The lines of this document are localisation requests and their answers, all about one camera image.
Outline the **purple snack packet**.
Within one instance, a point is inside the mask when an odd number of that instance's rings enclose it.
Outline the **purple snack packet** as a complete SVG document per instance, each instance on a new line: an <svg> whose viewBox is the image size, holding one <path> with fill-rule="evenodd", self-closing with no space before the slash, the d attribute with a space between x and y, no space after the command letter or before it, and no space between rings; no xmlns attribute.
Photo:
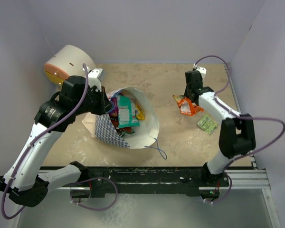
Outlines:
<svg viewBox="0 0 285 228"><path fill-rule="evenodd" d="M110 116L110 120L113 124L113 126L115 127L115 129L118 129L119 128L119 119L118 119L118 105L117 105L117 98L116 97L113 97L111 99L113 105L114 105L114 108L113 110L109 113L109 116Z"/></svg>

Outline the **orange snack packet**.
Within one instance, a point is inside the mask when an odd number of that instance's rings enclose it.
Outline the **orange snack packet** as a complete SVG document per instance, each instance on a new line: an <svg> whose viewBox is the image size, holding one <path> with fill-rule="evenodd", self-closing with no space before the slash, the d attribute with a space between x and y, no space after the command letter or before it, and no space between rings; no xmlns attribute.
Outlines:
<svg viewBox="0 0 285 228"><path fill-rule="evenodd" d="M196 105L184 95L173 95L173 98L180 110L180 113L187 116L193 116L199 112L204 112L204 109Z"/></svg>

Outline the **teal snack packet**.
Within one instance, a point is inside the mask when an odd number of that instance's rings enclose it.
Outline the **teal snack packet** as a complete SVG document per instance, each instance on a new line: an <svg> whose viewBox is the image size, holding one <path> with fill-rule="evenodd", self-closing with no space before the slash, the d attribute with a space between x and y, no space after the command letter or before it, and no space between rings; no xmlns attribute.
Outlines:
<svg viewBox="0 0 285 228"><path fill-rule="evenodd" d="M140 123L136 118L134 99L131 97L117 95L118 127L138 127Z"/></svg>

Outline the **green snack packet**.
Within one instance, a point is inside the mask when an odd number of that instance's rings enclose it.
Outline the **green snack packet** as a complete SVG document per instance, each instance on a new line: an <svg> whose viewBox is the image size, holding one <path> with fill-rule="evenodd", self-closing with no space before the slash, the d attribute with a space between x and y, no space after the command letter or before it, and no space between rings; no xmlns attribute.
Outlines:
<svg viewBox="0 0 285 228"><path fill-rule="evenodd" d="M218 123L211 119L207 114L203 115L200 120L197 122L197 126L211 135L217 128Z"/></svg>

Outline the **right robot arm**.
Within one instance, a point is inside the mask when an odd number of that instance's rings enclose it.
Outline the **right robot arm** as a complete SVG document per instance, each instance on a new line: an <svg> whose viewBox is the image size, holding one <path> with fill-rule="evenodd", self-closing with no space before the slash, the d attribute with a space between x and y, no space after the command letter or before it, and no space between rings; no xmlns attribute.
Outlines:
<svg viewBox="0 0 285 228"><path fill-rule="evenodd" d="M254 123L251 115L236 112L220 101L210 87L204 87L200 71L187 71L185 80L185 97L206 110L220 124L219 151L204 164L201 177L205 185L212 186L232 161L255 149Z"/></svg>

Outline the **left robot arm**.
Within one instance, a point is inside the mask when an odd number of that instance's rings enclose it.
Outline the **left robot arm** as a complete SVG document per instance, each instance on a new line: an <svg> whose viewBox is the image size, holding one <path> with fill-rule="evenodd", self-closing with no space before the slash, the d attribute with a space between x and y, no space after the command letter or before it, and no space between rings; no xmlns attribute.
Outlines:
<svg viewBox="0 0 285 228"><path fill-rule="evenodd" d="M61 91L40 106L19 157L10 170L0 176L0 191L18 205L35 207L57 188L71 183L84 186L89 171L77 161L48 174L39 174L39 169L55 142L78 115L102 115L111 108L98 78L70 76L63 82Z"/></svg>

